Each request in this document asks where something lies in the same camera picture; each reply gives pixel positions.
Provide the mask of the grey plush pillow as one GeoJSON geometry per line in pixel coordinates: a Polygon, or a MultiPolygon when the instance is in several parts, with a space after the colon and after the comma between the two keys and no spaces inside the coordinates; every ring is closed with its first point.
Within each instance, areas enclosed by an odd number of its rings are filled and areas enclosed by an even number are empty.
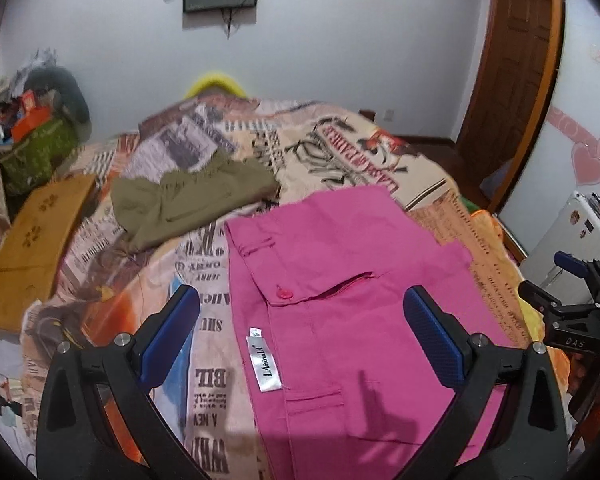
{"type": "Polygon", "coordinates": [[[77,124],[91,120],[90,110],[76,78],[63,67],[38,67],[29,74],[24,90],[31,90],[37,98],[47,100],[57,114],[63,114],[77,124]]]}

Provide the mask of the newspaper print bed cover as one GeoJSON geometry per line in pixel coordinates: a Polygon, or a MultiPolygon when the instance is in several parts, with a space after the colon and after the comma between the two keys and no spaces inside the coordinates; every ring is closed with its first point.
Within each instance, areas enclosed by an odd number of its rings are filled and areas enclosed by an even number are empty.
{"type": "Polygon", "coordinates": [[[27,313],[23,425],[35,435],[58,344],[134,332],[187,284],[200,317],[151,397],[210,477],[389,479],[453,396],[404,320],[404,292],[422,285],[468,332],[524,347],[543,329],[520,280],[452,177],[367,118],[325,103],[179,102],[140,125],[58,294],[27,313]],[[136,255],[98,247],[143,219],[143,194],[124,186],[154,186],[177,140],[203,138],[230,167],[263,166],[277,192],[136,255]]]}

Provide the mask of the green storage basket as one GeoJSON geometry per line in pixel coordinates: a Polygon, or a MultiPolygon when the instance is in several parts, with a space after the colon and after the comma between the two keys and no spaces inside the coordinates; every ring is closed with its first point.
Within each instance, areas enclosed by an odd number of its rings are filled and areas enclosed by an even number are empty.
{"type": "Polygon", "coordinates": [[[33,130],[0,156],[5,193],[20,196],[44,185],[78,144],[76,129],[64,118],[54,118],[33,130]]]}

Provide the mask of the white appliance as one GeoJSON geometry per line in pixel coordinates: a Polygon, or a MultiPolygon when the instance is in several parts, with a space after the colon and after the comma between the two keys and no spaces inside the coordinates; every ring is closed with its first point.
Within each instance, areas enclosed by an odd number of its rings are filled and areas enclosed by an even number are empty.
{"type": "Polygon", "coordinates": [[[600,196],[574,191],[550,229],[520,265],[522,276],[564,304],[584,304],[592,299],[582,278],[554,263],[566,252],[583,261],[600,260],[600,196]]]}

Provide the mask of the wooden lap desk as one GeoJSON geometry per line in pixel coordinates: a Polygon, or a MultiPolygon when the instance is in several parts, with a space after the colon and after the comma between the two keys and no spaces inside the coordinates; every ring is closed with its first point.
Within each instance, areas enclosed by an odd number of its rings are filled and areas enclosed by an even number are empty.
{"type": "Polygon", "coordinates": [[[18,333],[24,312],[53,296],[56,273],[94,174],[77,174],[36,188],[0,247],[0,330],[18,333]]]}

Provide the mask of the pink pants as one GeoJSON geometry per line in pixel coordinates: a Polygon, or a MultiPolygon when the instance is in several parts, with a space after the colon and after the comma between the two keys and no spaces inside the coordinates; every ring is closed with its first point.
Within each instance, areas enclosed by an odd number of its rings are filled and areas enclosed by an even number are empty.
{"type": "Polygon", "coordinates": [[[460,243],[440,244],[381,186],[316,192],[230,220],[235,334],[277,479],[390,479],[452,400],[403,315],[427,289],[471,333],[507,336],[460,243]]]}

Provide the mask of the olive green folded pants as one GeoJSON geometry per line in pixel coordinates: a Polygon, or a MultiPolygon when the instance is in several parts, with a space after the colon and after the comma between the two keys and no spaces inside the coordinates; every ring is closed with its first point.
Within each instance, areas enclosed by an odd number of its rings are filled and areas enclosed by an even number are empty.
{"type": "Polygon", "coordinates": [[[142,252],[235,209],[268,200],[278,189],[273,171],[257,160],[241,162],[216,152],[201,170],[168,171],[158,183],[117,178],[110,197],[118,225],[125,230],[126,249],[142,252]]]}

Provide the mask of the white wardrobe sliding door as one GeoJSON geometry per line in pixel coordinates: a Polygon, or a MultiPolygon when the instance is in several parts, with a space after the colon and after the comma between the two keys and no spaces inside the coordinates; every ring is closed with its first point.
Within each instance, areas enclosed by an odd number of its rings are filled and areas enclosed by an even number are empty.
{"type": "Polygon", "coordinates": [[[501,219],[531,252],[572,192],[600,196],[600,14],[565,0],[562,56],[538,140],[501,219]]]}

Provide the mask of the orange box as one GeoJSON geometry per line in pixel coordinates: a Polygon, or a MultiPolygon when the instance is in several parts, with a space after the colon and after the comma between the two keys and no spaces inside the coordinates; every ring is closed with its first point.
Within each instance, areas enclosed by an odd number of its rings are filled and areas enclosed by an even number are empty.
{"type": "Polygon", "coordinates": [[[22,108],[18,120],[12,127],[12,140],[15,143],[20,142],[29,133],[44,125],[52,118],[52,110],[47,106],[33,107],[30,110],[22,108]]]}

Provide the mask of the wooden door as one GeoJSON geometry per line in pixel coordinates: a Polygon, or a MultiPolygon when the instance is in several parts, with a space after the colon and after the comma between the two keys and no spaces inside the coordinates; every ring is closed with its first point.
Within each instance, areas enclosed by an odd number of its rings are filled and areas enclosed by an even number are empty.
{"type": "Polygon", "coordinates": [[[545,118],[564,36],[564,0],[490,0],[478,74],[458,149],[481,182],[505,169],[489,200],[498,212],[545,118]]]}

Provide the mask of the yellow bed footboard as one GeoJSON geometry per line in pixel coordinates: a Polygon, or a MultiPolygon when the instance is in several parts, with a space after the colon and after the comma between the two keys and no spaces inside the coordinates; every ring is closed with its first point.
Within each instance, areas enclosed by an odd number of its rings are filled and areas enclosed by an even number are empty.
{"type": "Polygon", "coordinates": [[[247,97],[244,88],[231,76],[221,72],[208,72],[194,81],[186,91],[184,99],[193,99],[209,93],[223,93],[242,99],[247,97]]]}

